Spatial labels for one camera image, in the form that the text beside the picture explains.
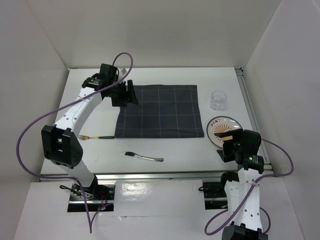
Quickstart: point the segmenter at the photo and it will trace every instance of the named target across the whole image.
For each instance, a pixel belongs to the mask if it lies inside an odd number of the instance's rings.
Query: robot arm
[[[232,215],[245,198],[254,181],[261,177],[264,171],[264,159],[258,156],[261,136],[259,133],[237,129],[224,133],[215,133],[224,138],[223,150],[217,152],[224,162],[235,161],[238,164],[238,173],[228,172],[221,177],[228,201],[228,213]],[[256,186],[230,226],[223,229],[222,240],[268,240],[262,233],[260,219],[260,187]]]
[[[77,100],[114,84],[123,71],[112,65],[102,64],[100,72],[88,77],[82,84]],[[87,193],[93,194],[98,187],[96,176],[82,161],[83,149],[78,135],[92,111],[104,97],[111,97],[112,106],[126,107],[127,103],[139,104],[132,80],[95,94],[71,106],[66,114],[53,126],[45,125],[41,131],[43,152],[46,159],[59,165],[66,173],[78,179]]]

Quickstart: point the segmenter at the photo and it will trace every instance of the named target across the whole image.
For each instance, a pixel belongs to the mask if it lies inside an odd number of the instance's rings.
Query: plaid cloth
[[[139,105],[122,107],[116,138],[203,138],[196,85],[134,86]]]

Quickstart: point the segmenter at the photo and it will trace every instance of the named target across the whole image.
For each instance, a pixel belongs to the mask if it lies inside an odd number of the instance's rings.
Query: cable
[[[97,211],[95,212],[95,214],[93,215],[91,222],[92,222],[92,223],[94,222],[95,217],[97,216],[97,214],[98,214],[103,208],[105,208],[105,207],[107,207],[107,206],[109,206],[109,205],[111,205],[111,204],[112,204],[112,203],[107,203],[107,204],[103,205],[102,207],[99,207],[98,210],[97,210]]]
[[[100,207],[102,207],[102,204],[104,203],[104,195],[101,193],[101,192],[99,192],[99,194],[101,195],[101,203],[100,203]]]
[[[284,152],[284,154],[288,157],[289,161],[290,161],[290,165],[291,165],[291,170],[287,173],[273,173],[273,174],[266,174],[266,175],[262,175],[260,177],[258,177],[253,183],[258,183],[261,179],[267,178],[267,177],[286,177],[289,176],[290,174],[293,173],[295,167],[294,167],[294,162],[292,161],[289,153],[284,150],[281,146],[266,140],[266,139],[262,139],[263,141],[277,147],[278,149],[280,149],[281,151]],[[205,225],[204,227],[204,233],[208,236],[212,236],[216,233],[218,233],[219,231],[221,231],[235,216],[236,214],[239,212],[239,210],[243,207],[243,205],[245,204],[245,202],[247,201],[249,195],[251,194],[252,190],[254,189],[254,187],[256,186],[255,184],[251,185],[249,191],[247,192],[247,194],[245,195],[245,197],[243,198],[242,202],[239,204],[239,206],[236,208],[236,210],[234,211],[234,213],[231,214],[231,216],[220,226],[218,227],[216,230],[212,231],[212,232],[207,232],[208,226],[210,225],[210,223],[216,218],[216,216],[213,216]]]
[[[270,218],[270,216],[269,216],[269,214],[267,213],[266,210],[264,210],[262,207],[260,207],[260,209],[265,213],[266,217],[268,218],[268,228],[263,232],[264,234],[267,234],[267,233],[269,232],[270,228],[271,228],[271,218]],[[228,209],[223,210],[223,211],[217,213],[216,215],[213,216],[213,218],[211,218],[212,221],[213,221],[214,219],[216,219],[217,217],[219,217],[220,215],[226,213],[226,212],[228,212]]]
[[[267,234],[271,228],[271,218],[266,210],[264,210],[262,207],[260,207],[260,209],[265,213],[266,217],[268,218],[268,228],[263,232],[264,234]]]
[[[26,126],[26,128],[22,131],[22,133],[20,134],[20,136],[19,136],[19,138],[18,138],[18,140],[17,140],[17,142],[16,142],[16,147],[15,147],[15,153],[16,153],[16,157],[17,157],[17,159],[18,159],[18,162],[19,162],[19,164],[21,165],[21,167],[22,167],[28,174],[30,174],[30,175],[32,175],[32,176],[34,176],[34,177],[36,177],[36,178],[41,178],[41,179],[74,180],[74,181],[76,181],[76,182],[78,183],[78,185],[80,186],[80,189],[81,189],[81,191],[82,191],[82,195],[83,195],[83,199],[84,199],[84,207],[85,207],[86,215],[87,215],[88,222],[89,222],[90,233],[92,233],[92,223],[93,223],[93,220],[94,220],[95,216],[98,214],[98,212],[99,212],[100,210],[98,210],[98,211],[95,213],[95,215],[93,216],[92,220],[90,220],[90,214],[89,214],[89,209],[88,209],[88,204],[87,204],[86,193],[85,193],[84,187],[82,186],[81,182],[80,182],[79,180],[77,180],[75,177],[71,177],[71,176],[43,176],[43,175],[41,175],[41,174],[37,174],[37,173],[34,173],[34,172],[30,171],[30,170],[24,165],[24,163],[22,162],[22,159],[21,159],[21,156],[20,156],[20,144],[21,144],[21,140],[22,140],[23,136],[26,134],[26,132],[29,130],[29,128],[31,128],[35,123],[37,123],[37,122],[40,121],[41,119],[44,119],[45,117],[47,117],[47,116],[49,116],[49,115],[51,115],[51,114],[57,113],[57,112],[59,112],[59,111],[61,111],[61,110],[63,110],[63,109],[66,109],[66,108],[68,108],[68,107],[70,107],[70,106],[72,106],[72,105],[75,105],[75,104],[77,104],[77,103],[80,103],[82,100],[88,99],[88,98],[90,98],[91,96],[93,96],[93,95],[95,95],[95,94],[101,93],[101,92],[103,92],[103,91],[105,91],[105,90],[107,90],[107,89],[110,89],[110,88],[116,86],[117,84],[121,83],[121,82],[129,75],[129,73],[131,72],[131,70],[132,70],[132,68],[133,68],[133,65],[134,65],[133,57],[132,57],[132,56],[130,55],[130,53],[128,53],[128,52],[121,52],[121,53],[119,53],[119,54],[115,57],[112,65],[115,64],[116,60],[117,60],[118,57],[120,57],[121,55],[128,55],[129,58],[130,58],[130,61],[131,61],[129,70],[126,72],[126,74],[125,74],[121,79],[119,79],[117,82],[115,82],[115,83],[113,83],[113,84],[111,84],[111,85],[109,85],[109,86],[107,86],[107,87],[104,87],[104,88],[102,88],[102,89],[100,89],[100,90],[98,90],[98,91],[95,91],[95,92],[93,92],[93,93],[88,94],[87,96],[84,96],[82,99],[73,101],[73,102],[71,102],[71,103],[69,103],[69,104],[67,104],[67,105],[64,105],[64,106],[59,107],[59,108],[57,108],[57,109],[55,109],[55,110],[52,110],[52,111],[50,111],[50,112],[48,112],[48,113],[46,113],[46,114],[38,117],[37,119],[33,120],[33,121],[32,121],[28,126]]]

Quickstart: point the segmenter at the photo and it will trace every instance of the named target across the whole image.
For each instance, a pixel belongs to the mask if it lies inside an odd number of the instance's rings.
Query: plate
[[[236,129],[242,129],[240,123],[228,116],[217,116],[211,119],[206,126],[206,134],[210,141],[219,148],[223,148],[225,140],[231,140],[232,136],[217,137],[216,133],[225,133]]]

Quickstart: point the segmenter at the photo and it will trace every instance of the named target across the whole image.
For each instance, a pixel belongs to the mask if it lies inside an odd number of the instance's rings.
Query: gold fork
[[[115,139],[115,136],[85,136],[85,135],[79,135],[78,139],[82,139],[82,140],[89,140],[89,139]]]

